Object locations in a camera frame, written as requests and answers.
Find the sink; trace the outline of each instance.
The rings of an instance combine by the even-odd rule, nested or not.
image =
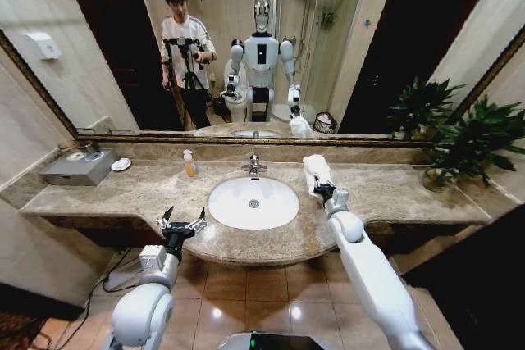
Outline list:
[[[299,211],[299,200],[290,186],[278,180],[235,178],[210,193],[208,208],[223,225],[267,230],[290,223]]]
[[[258,132],[260,139],[269,139],[272,137],[279,137],[277,133],[268,130],[238,130],[231,133],[234,137],[250,137],[253,138],[253,133]]]

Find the soap dispenser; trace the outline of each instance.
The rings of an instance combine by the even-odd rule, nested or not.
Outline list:
[[[195,165],[194,157],[192,156],[193,152],[186,149],[184,153],[184,168],[186,169],[186,174],[188,176],[197,175],[197,166]]]

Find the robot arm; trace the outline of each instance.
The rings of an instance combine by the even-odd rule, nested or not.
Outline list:
[[[182,244],[206,225],[204,209],[191,223],[168,223],[172,211],[173,207],[158,221],[165,245],[149,245],[140,253],[144,271],[140,286],[117,303],[103,350],[122,350],[122,346],[158,350],[160,346],[174,307],[170,292],[182,261]]]
[[[231,98],[238,99],[239,94],[236,92],[237,87],[239,86],[239,72],[240,72],[240,63],[243,59],[243,42],[239,39],[235,39],[231,42],[231,73],[228,75],[228,85],[226,90],[221,92],[221,96],[229,96]]]
[[[288,107],[290,108],[291,117],[295,118],[300,115],[299,99],[301,94],[301,87],[294,84],[295,64],[294,64],[294,48],[292,43],[286,38],[280,46],[281,60],[285,67],[286,78],[288,78]]]
[[[419,330],[412,298],[385,255],[364,231],[363,222],[349,212],[348,191],[314,182],[323,198],[329,226],[346,273],[367,314],[379,325],[394,350],[432,350]]]

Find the robot chest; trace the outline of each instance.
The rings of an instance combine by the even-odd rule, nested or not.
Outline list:
[[[244,59],[250,69],[260,71],[273,69],[278,56],[279,43],[275,39],[253,42],[247,40],[244,45]]]

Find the black pants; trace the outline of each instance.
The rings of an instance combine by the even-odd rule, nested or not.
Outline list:
[[[206,116],[206,100],[208,99],[208,91],[204,89],[193,90],[179,88],[184,107],[189,113],[191,120],[195,123],[197,129],[210,126],[210,121]]]

